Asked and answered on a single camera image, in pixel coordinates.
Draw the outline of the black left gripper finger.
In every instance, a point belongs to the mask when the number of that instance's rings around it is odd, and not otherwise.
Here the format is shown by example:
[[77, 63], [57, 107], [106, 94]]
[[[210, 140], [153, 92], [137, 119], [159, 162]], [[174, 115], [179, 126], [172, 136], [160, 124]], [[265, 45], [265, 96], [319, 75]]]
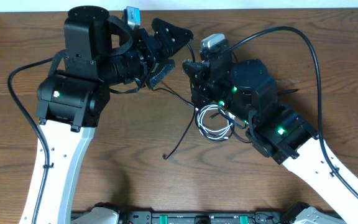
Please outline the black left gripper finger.
[[151, 26], [155, 31], [154, 39], [159, 44], [164, 57], [172, 57], [194, 39], [191, 30], [177, 27], [159, 18], [155, 18]]
[[168, 75], [175, 68], [174, 59], [168, 59], [159, 63], [157, 68], [152, 71], [152, 74], [146, 80], [146, 85], [149, 89], [153, 89], [163, 78]]

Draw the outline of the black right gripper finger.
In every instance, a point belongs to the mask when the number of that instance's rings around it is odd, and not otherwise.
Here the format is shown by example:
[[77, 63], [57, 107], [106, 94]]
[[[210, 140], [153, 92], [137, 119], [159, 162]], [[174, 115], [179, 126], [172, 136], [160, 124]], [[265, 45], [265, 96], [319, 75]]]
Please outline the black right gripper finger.
[[197, 108], [203, 108], [204, 106], [210, 104], [209, 83], [196, 82], [195, 80], [191, 80], [190, 83], [191, 102]]
[[205, 82], [210, 75], [209, 62], [193, 62], [185, 60], [182, 63], [184, 73], [189, 77], [191, 82]]

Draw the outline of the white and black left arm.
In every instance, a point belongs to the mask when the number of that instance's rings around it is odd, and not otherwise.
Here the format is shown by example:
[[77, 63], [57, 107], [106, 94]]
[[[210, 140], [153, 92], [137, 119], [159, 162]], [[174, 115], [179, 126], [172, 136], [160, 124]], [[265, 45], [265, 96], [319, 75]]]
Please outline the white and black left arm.
[[193, 39], [190, 30], [161, 19], [152, 28], [149, 35], [140, 27], [135, 7], [122, 17], [98, 6], [68, 11], [65, 48], [49, 59], [37, 90], [37, 153], [21, 223], [70, 222], [81, 163], [114, 85], [153, 88]]

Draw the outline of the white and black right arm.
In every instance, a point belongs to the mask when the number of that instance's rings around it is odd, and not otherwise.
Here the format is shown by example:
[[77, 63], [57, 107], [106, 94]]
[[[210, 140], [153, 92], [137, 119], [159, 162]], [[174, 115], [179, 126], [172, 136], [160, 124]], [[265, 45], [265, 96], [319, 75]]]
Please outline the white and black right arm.
[[358, 178], [318, 129], [279, 101], [276, 81], [263, 62], [234, 63], [226, 44], [201, 49], [200, 62], [182, 63], [194, 105], [200, 112], [213, 106], [229, 124], [246, 129], [261, 155], [305, 181], [346, 223], [358, 223]]

